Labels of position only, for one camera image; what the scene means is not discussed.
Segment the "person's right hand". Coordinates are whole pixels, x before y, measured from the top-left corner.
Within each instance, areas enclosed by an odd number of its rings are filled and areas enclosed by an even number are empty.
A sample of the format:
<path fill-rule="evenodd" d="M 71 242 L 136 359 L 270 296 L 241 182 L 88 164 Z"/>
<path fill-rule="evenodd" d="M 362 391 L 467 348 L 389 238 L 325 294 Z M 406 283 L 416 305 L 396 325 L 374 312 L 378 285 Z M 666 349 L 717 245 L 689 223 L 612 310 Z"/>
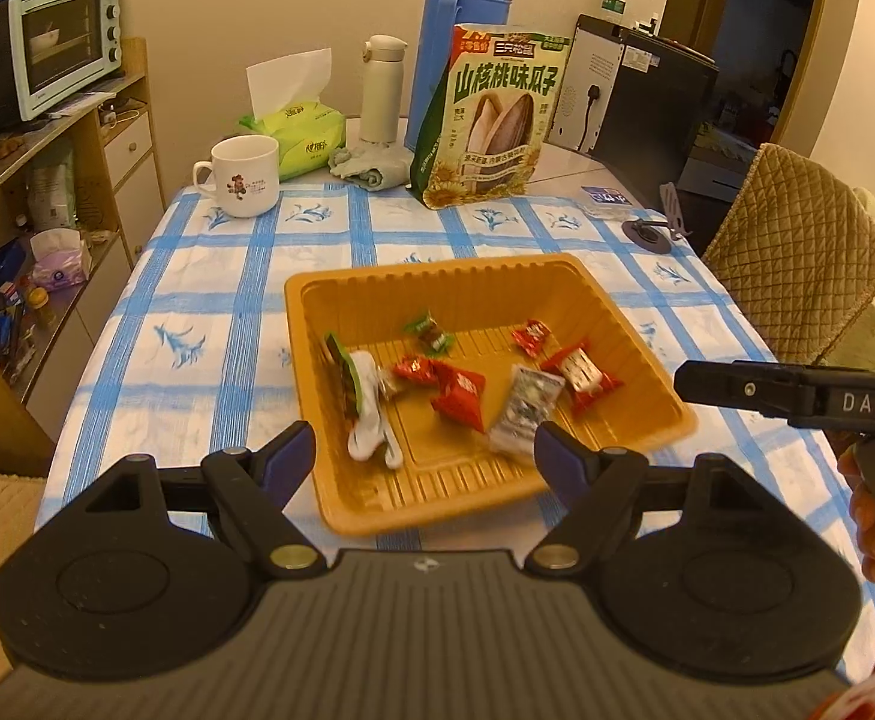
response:
<path fill-rule="evenodd" d="M 857 461 L 858 444 L 852 444 L 837 460 L 839 472 L 852 489 L 849 511 L 857 525 L 857 544 L 862 559 L 862 572 L 868 582 L 875 583 L 875 496 L 864 481 Z"/>

